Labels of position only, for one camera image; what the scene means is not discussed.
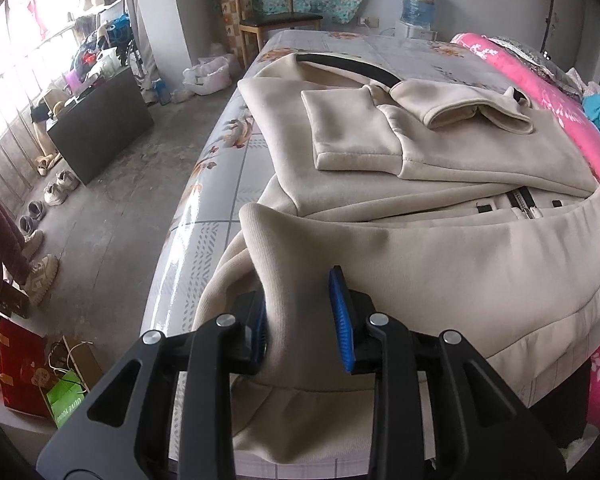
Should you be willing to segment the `cream zip-up jacket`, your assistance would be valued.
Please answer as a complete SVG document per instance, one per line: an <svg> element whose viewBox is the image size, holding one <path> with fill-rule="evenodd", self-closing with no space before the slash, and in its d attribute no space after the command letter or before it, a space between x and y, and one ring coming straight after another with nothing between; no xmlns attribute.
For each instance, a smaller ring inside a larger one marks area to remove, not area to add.
<svg viewBox="0 0 600 480"><path fill-rule="evenodd" d="M230 385L233 442L272 463L365 452L373 383L343 369L328 274L410 330L454 328L515 390L528 387L600 322L600 178L553 114L523 94L483 92L300 62L238 89L278 154L273 182L305 207L349 205L341 219L299 216L265 198L199 301L196 322L264 290L268 354ZM379 180L402 158L509 171L524 183L460 203L376 214Z"/></svg>

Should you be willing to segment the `green paper bag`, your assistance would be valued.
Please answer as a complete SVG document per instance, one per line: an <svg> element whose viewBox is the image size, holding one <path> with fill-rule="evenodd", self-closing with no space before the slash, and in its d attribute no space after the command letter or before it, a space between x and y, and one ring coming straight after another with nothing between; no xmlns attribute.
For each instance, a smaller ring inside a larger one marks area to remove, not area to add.
<svg viewBox="0 0 600 480"><path fill-rule="evenodd" d="M86 389L76 372L69 370L45 396L52 419L61 428L84 400Z"/></svg>

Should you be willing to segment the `beige sneaker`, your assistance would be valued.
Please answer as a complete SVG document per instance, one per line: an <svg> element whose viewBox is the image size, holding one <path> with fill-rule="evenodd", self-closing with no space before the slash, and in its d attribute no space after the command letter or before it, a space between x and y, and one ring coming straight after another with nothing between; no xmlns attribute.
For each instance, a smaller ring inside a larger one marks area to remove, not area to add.
<svg viewBox="0 0 600 480"><path fill-rule="evenodd" d="M31 272L23 285L32 307L38 306L54 284L59 269L59 260L54 255L46 255L33 263Z"/></svg>

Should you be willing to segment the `white shoes pair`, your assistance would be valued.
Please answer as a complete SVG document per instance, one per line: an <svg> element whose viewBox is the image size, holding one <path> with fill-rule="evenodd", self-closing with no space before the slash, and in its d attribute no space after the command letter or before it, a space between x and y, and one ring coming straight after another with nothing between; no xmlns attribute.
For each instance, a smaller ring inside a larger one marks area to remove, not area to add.
<svg viewBox="0 0 600 480"><path fill-rule="evenodd" d="M43 195L44 202L47 206L60 206L80 184L80 180L72 171L62 170L56 174L56 179L46 186Z"/></svg>

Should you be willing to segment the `red gift bag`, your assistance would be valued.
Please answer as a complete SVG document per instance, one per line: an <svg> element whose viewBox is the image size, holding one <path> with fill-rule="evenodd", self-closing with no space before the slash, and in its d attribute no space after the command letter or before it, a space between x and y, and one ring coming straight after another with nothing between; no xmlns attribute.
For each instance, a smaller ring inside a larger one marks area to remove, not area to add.
<svg viewBox="0 0 600 480"><path fill-rule="evenodd" d="M33 382L45 370L45 340L38 334L0 318L0 385L6 408L50 419L43 393Z"/></svg>

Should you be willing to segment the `dark low cabinet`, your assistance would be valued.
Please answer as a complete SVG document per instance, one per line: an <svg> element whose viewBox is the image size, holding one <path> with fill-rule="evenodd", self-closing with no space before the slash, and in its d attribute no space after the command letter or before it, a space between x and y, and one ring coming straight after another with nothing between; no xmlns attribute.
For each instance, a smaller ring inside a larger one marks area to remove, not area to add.
<svg viewBox="0 0 600 480"><path fill-rule="evenodd" d="M89 184L153 125L132 70L125 67L63 110L48 135L81 183Z"/></svg>

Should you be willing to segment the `white plastic bag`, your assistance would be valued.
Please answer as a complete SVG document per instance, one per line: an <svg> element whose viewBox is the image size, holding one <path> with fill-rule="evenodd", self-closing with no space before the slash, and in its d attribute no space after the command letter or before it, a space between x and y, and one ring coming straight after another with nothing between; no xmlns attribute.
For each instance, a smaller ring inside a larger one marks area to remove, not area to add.
<svg viewBox="0 0 600 480"><path fill-rule="evenodd" d="M208 96L231 84L230 63L222 56L183 70L183 87L197 96Z"/></svg>

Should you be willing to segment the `wooden chair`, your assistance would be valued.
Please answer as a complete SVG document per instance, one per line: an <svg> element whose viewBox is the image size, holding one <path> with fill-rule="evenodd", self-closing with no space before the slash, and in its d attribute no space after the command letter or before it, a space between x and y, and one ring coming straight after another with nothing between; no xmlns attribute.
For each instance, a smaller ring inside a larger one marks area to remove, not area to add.
<svg viewBox="0 0 600 480"><path fill-rule="evenodd" d="M323 15L296 9L294 0L235 0L240 54L250 61L266 43L270 32L281 29L320 29Z"/></svg>

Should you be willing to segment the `grey patterned pillow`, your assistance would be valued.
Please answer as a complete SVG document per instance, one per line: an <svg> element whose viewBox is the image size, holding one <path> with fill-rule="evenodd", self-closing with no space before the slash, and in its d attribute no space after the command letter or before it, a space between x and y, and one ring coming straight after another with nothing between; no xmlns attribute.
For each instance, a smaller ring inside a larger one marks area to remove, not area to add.
<svg viewBox="0 0 600 480"><path fill-rule="evenodd" d="M578 85L544 54L507 37L495 36L489 37L489 40L515 58L518 58L535 75L538 75L541 79L558 88L566 96L569 96L578 103L582 101L583 92Z"/></svg>

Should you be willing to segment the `blue water bottle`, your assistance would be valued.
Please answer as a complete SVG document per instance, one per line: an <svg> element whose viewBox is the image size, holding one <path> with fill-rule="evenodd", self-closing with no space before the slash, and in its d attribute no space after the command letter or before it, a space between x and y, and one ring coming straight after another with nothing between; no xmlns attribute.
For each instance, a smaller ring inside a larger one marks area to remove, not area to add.
<svg viewBox="0 0 600 480"><path fill-rule="evenodd" d="M402 0L401 21L420 28L434 26L436 0Z"/></svg>

